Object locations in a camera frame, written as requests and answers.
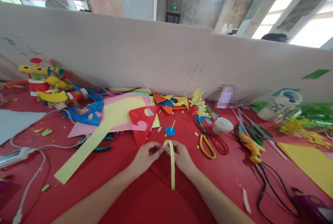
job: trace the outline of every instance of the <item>light blue paper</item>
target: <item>light blue paper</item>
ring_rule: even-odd
[[[41,120],[45,115],[45,112],[0,110],[0,145]]]

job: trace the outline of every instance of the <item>green-handled scissors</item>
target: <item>green-handled scissors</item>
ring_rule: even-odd
[[[274,139],[274,136],[268,130],[264,129],[263,127],[261,127],[259,125],[256,125],[250,118],[247,117],[247,115],[245,115],[243,112],[241,112],[241,113],[251,123],[251,126],[250,126],[247,123],[245,123],[245,121],[243,121],[245,128],[247,129],[249,134],[253,137],[253,139],[257,142],[257,144],[259,144],[260,146],[263,146],[264,139],[269,139],[269,140]]]

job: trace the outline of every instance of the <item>wooden stick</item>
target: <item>wooden stick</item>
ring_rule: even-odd
[[[173,129],[173,126],[174,126],[174,122],[175,122],[175,121],[176,121],[176,120],[174,120],[174,121],[173,121],[173,125],[171,126],[171,130],[170,130],[170,131],[172,131],[172,129]]]

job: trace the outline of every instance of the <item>blue paper circle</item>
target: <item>blue paper circle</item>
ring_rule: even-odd
[[[169,127],[165,128],[165,133],[168,136],[174,136],[176,134],[176,130],[174,128],[172,128],[172,130],[171,130],[171,126],[169,126]]]

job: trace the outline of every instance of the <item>scissors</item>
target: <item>scissors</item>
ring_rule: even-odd
[[[250,118],[247,117],[242,111],[241,113],[247,118],[247,120],[251,123],[251,126],[248,125],[245,121],[243,121],[243,124],[246,128],[246,130],[249,132],[249,134],[252,136],[252,138],[256,141],[257,144],[260,146],[264,145],[264,140],[273,140],[274,136],[263,127],[256,125]]]
[[[211,159],[214,159],[216,158],[216,153],[213,149],[213,147],[210,145],[210,143],[208,142],[206,136],[208,137],[209,139],[209,136],[211,137],[211,140],[212,142],[215,144],[216,148],[218,149],[218,151],[222,154],[222,155],[226,155],[229,153],[229,147],[228,145],[219,137],[216,137],[216,136],[213,136],[212,134],[210,134],[206,129],[205,127],[202,125],[201,122],[198,122],[196,120],[194,120],[194,122],[197,124],[197,126],[201,129],[201,131],[204,133],[204,134],[201,134],[200,136],[200,148],[201,150],[204,152],[204,154],[206,156],[208,156],[209,158]],[[213,156],[207,154],[207,152],[205,151],[205,149],[203,148],[202,146],[202,139],[205,140],[206,144],[208,145],[209,149],[212,151],[212,154]]]

